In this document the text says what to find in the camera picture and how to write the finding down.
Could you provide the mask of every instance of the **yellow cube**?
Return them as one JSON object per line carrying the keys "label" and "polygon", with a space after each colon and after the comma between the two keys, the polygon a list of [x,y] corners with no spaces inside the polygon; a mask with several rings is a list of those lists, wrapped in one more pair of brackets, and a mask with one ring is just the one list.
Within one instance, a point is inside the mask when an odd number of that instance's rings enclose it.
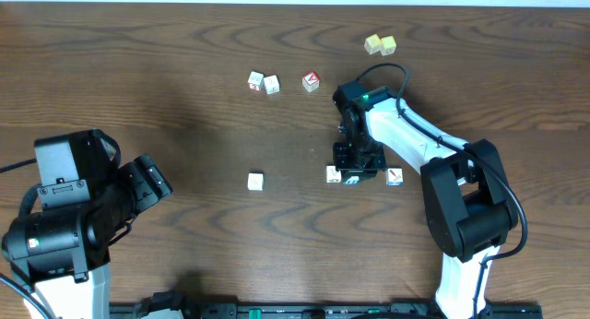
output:
{"label": "yellow cube", "polygon": [[365,49],[369,54],[377,53],[381,50],[381,39],[376,34],[373,34],[371,37],[365,40]]}
{"label": "yellow cube", "polygon": [[394,53],[396,46],[394,36],[381,39],[381,55],[386,56],[390,53]]}

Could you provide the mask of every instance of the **wire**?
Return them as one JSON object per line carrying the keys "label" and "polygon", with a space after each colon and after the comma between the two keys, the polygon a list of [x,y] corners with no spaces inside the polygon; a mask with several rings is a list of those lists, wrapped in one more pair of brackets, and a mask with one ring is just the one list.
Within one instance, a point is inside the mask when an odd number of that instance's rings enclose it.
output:
{"label": "wire", "polygon": [[503,258],[508,258],[510,256],[513,256],[515,254],[518,254],[525,247],[526,239],[528,237],[528,223],[526,222],[525,210],[523,209],[523,206],[521,205],[520,201],[518,200],[518,198],[514,194],[514,191],[510,188],[510,186],[508,186],[508,184],[503,180],[503,178],[500,177],[500,175],[487,162],[485,162],[484,160],[481,160],[481,159],[478,159],[478,158],[474,157],[473,155],[465,152],[461,148],[456,148],[456,147],[454,147],[454,146],[446,143],[440,136],[433,135],[428,130],[424,129],[422,126],[420,126],[419,124],[417,124],[413,120],[411,120],[406,115],[406,110],[405,109],[401,109],[400,108],[401,107],[400,106],[400,98],[402,97],[402,94],[406,90],[407,82],[409,81],[409,73],[408,73],[408,71],[402,65],[393,64],[393,63],[383,63],[383,64],[374,65],[374,66],[370,67],[369,69],[365,70],[362,74],[360,74],[360,76],[357,78],[357,80],[363,78],[365,75],[367,75],[373,69],[376,69],[376,68],[382,67],[382,66],[393,66],[393,67],[396,67],[396,68],[398,68],[398,69],[400,69],[400,70],[402,70],[404,72],[404,76],[405,76],[404,82],[403,82],[401,88],[399,89],[399,91],[397,92],[397,95],[395,96],[395,108],[397,109],[397,112],[399,113],[399,115],[406,122],[408,122],[410,125],[412,125],[416,129],[418,129],[425,136],[427,136],[430,139],[434,140],[439,145],[442,145],[442,146],[444,146],[446,148],[449,148],[449,149],[453,150],[454,152],[456,152],[457,154],[462,155],[466,159],[469,159],[469,160],[473,161],[473,163],[476,164],[476,165],[478,165],[483,171],[486,171],[488,174],[490,174],[491,177],[493,177],[500,184],[500,186],[502,187],[502,189],[504,189],[504,191],[506,192],[506,194],[508,194],[508,196],[511,198],[511,200],[514,203],[514,205],[516,206],[516,210],[518,212],[518,217],[520,219],[520,225],[521,225],[521,228],[522,228],[522,234],[521,234],[520,242],[518,243],[518,245],[516,245],[516,247],[514,247],[512,250],[510,250],[508,252],[505,252],[505,253],[502,253],[502,254],[495,254],[495,255],[491,255],[491,256],[486,256],[481,261],[481,263],[480,263],[481,269],[479,270],[478,283],[477,283],[477,286],[476,286],[475,297],[473,299],[473,318],[475,319],[478,316],[479,289],[481,288],[481,283],[483,282],[483,274],[484,274],[485,270],[488,268],[488,261],[497,260],[497,259],[503,259]]}
{"label": "wire", "polygon": [[412,314],[412,313],[366,313],[354,316],[350,319],[441,319],[426,314]]}
{"label": "wire", "polygon": [[35,300],[26,290],[20,287],[15,281],[11,280],[4,274],[0,273],[0,280],[4,282],[9,288],[14,290],[17,294],[22,296],[25,300],[29,301],[29,303],[39,311],[41,316],[45,319],[53,319],[53,317],[49,314],[47,309],[43,307],[37,300]]}
{"label": "wire", "polygon": [[15,170],[16,168],[30,165],[31,163],[35,163],[35,162],[37,162],[37,159],[28,159],[28,160],[21,161],[21,162],[18,162],[18,163],[9,165],[9,166],[5,166],[5,167],[0,168],[0,173],[12,171],[12,170]]}

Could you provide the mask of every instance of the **wooden tabletop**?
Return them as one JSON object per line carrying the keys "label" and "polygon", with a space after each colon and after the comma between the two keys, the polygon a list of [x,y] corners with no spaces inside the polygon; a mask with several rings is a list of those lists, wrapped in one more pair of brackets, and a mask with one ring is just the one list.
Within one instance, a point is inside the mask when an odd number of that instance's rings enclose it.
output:
{"label": "wooden tabletop", "polygon": [[[442,253],[419,176],[325,183],[338,84],[368,66],[411,72],[407,102],[442,130],[500,151],[529,223],[526,248],[493,264],[486,296],[545,318],[590,316],[590,10],[470,7],[3,4],[0,165],[35,138],[98,127],[123,162],[148,153],[174,194],[111,249],[112,301],[177,288],[240,301],[429,298]],[[393,55],[364,39],[394,35]],[[250,91],[251,71],[280,92]],[[308,93],[301,76],[322,79]],[[368,88],[397,88],[383,69]],[[249,192],[250,171],[265,190]],[[39,181],[0,175],[0,231]],[[503,250],[513,248],[520,227]],[[3,273],[9,267],[3,260]],[[0,287],[0,317],[26,318]]]}

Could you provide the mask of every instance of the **letter cube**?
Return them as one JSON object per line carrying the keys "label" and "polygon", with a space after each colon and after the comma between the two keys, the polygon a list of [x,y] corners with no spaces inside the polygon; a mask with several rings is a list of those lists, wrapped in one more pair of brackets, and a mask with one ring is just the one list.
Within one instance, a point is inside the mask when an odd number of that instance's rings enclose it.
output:
{"label": "letter cube", "polygon": [[401,168],[387,169],[387,185],[398,186],[404,182],[404,174]]}
{"label": "letter cube", "polygon": [[265,88],[266,94],[273,94],[279,91],[278,85],[278,78],[277,75],[273,75],[271,77],[265,77]]}
{"label": "letter cube", "polygon": [[340,183],[342,181],[342,173],[336,170],[335,166],[325,167],[325,182],[326,183]]}
{"label": "letter cube", "polygon": [[365,49],[369,54],[377,53],[381,50],[381,39],[376,34],[373,34],[371,37],[365,40]]}
{"label": "letter cube", "polygon": [[253,90],[261,90],[263,78],[265,75],[259,74],[255,71],[250,73],[250,78],[248,78],[248,87]]}
{"label": "letter cube", "polygon": [[395,39],[393,36],[381,39],[381,43],[381,55],[386,56],[395,52],[395,47],[397,45],[395,44]]}
{"label": "letter cube", "polygon": [[303,76],[303,87],[307,89],[308,92],[319,88],[320,78],[312,71],[311,73]]}
{"label": "letter cube", "polygon": [[262,191],[262,186],[265,184],[265,176],[261,173],[248,174],[248,190]]}

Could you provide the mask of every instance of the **wood grain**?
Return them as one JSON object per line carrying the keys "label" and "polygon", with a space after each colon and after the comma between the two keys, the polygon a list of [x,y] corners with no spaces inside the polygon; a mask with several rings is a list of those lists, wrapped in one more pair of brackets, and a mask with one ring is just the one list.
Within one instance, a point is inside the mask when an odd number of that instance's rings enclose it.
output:
{"label": "wood grain", "polygon": [[[3,4],[0,165],[32,157],[35,138],[90,127],[113,136],[124,161],[147,152],[159,164],[175,193],[112,248],[113,301],[174,287],[241,301],[428,298],[441,254],[418,175],[388,152],[402,187],[324,178],[336,85],[398,62],[412,73],[410,106],[493,142],[525,206],[528,245],[494,263],[487,297],[587,318],[588,23],[585,9]],[[394,34],[395,54],[367,55],[373,33]],[[277,74],[280,93],[249,91],[252,70]],[[311,70],[322,84],[310,94]],[[263,193],[246,189],[250,170],[264,171]],[[34,166],[0,175],[0,230],[38,178]],[[28,317],[0,290],[0,318]]]}

